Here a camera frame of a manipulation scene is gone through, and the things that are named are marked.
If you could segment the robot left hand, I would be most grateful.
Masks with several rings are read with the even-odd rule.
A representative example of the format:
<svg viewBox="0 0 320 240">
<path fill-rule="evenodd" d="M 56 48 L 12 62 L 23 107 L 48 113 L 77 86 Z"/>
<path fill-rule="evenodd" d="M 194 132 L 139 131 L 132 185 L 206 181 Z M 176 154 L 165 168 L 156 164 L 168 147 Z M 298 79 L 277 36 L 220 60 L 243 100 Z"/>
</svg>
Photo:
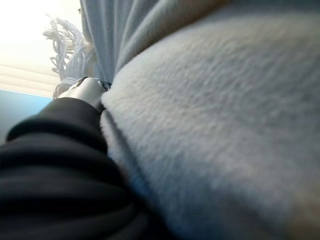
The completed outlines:
<svg viewBox="0 0 320 240">
<path fill-rule="evenodd" d="M 128 189 L 100 128 L 109 86 L 85 77 L 0 148 L 3 240 L 172 240 Z"/>
</svg>

